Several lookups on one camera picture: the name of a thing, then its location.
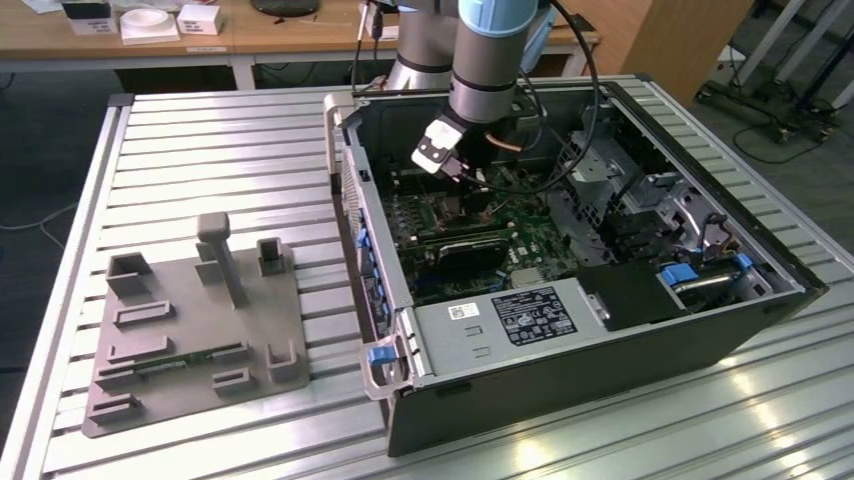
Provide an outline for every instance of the barcode sticker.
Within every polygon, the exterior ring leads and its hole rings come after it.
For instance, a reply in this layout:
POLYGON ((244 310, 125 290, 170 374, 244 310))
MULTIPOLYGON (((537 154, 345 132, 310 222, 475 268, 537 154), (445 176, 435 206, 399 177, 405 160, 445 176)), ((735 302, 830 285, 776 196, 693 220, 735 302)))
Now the barcode sticker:
POLYGON ((480 311, 476 303, 465 303, 448 307, 448 314, 451 315, 451 320, 461 320, 463 318, 476 317, 480 315, 480 311))

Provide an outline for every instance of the floor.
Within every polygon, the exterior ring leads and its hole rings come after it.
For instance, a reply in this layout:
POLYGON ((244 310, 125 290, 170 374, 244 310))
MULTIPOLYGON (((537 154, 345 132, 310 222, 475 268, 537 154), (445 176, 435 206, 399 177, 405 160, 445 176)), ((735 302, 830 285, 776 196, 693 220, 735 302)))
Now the floor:
MULTIPOLYGON (((748 53, 774 21, 770 12, 747 19, 735 35, 733 44, 748 53)), ((791 25, 778 42, 770 64, 782 57, 788 44, 803 29, 791 25)), ((795 88, 808 81, 808 73, 830 55, 834 45, 823 42, 799 69, 795 88)), ((341 82, 347 64, 290 65, 281 70, 258 69, 261 87, 329 85, 341 82)), ((365 78, 389 67, 388 63, 367 64, 365 78)), ((836 70, 822 97, 832 99, 854 78, 854 57, 836 70)), ((0 75, 0 85, 5 82, 0 75)), ((76 201, 94 148, 101 118, 110 94, 122 86, 113 72, 21 74, 12 86, 0 91, 0 224, 18 225, 41 219, 52 211, 76 201)), ((741 128, 764 119, 724 99, 695 105, 691 112, 727 142, 741 128)), ((847 132, 838 132, 820 148, 784 165, 750 161, 755 169, 791 199, 842 246, 854 251, 854 168, 848 165, 854 149, 854 107, 840 112, 847 132)), ((760 134, 745 134, 741 143, 750 152, 775 160, 814 146, 795 139, 780 147, 760 134)), ((73 212, 57 217, 49 231, 64 241, 73 212)), ((0 446, 17 401, 41 316, 61 251, 48 238, 32 229, 20 233, 0 232, 0 446)))

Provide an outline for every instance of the wooden desk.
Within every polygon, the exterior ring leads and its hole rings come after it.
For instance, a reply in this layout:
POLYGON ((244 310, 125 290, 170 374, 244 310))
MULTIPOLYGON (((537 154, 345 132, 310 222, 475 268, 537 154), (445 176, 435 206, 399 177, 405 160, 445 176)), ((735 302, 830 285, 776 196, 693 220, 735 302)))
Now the wooden desk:
MULTIPOLYGON (((217 36, 182 35, 177 42, 124 46, 120 35, 76 36, 62 12, 36 14, 20 0, 0 0, 0 72, 113 70, 230 66, 237 89, 254 89, 252 65, 351 60, 356 46, 359 2, 321 0, 316 15, 286 19, 257 12, 248 0, 220 0, 225 19, 217 36)), ((387 15, 387 25, 396 17, 387 15)), ((596 43, 595 33, 585 35, 596 43)), ((381 41, 377 57, 393 59, 396 41, 381 41)), ((369 58, 371 42, 364 45, 369 58)), ((568 55, 564 74, 584 66, 568 27, 557 23, 545 54, 568 55)))
MULTIPOLYGON (((225 18, 232 0, 218 2, 225 18)), ((194 49, 233 51, 233 28, 220 35, 181 35, 177 42, 121 44, 121 35, 74 35, 64 12, 36 14, 21 0, 0 0, 0 59, 82 59, 188 55, 194 49)))

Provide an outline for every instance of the slotted aluminum worktop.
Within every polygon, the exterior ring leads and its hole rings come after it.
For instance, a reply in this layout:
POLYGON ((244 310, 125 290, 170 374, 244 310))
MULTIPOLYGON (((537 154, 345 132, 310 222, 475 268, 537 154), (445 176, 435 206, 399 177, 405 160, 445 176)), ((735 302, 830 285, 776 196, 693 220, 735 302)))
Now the slotted aluminum worktop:
POLYGON ((333 89, 137 96, 106 112, 0 478, 850 475, 851 256, 653 84, 609 79, 831 285, 799 318, 712 368, 388 458, 379 405, 361 390, 325 172, 321 100, 333 89), (220 210, 230 213, 232 248, 270 236, 293 248, 310 384, 88 439, 80 423, 108 257, 194 256, 194 216, 220 210))

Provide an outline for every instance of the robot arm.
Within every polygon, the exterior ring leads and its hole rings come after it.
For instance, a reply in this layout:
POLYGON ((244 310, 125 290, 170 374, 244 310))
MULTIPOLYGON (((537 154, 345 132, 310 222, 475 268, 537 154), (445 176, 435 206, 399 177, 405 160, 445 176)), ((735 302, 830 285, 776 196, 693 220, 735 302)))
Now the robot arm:
POLYGON ((441 169, 455 176, 460 165, 448 164, 449 154, 471 128, 493 124, 509 113, 519 69, 529 70, 536 63, 553 24, 553 11, 547 0, 385 3, 403 8, 392 88, 428 85, 409 81, 409 77, 401 80, 404 69, 416 73, 412 78, 433 75, 445 82, 441 74, 451 70, 451 111, 427 128, 412 161, 429 173, 441 169), (447 17, 457 17, 459 21, 448 25, 447 17), (529 35, 529 27, 536 23, 539 28, 529 35), (453 33, 456 39, 448 51, 447 37, 453 33))

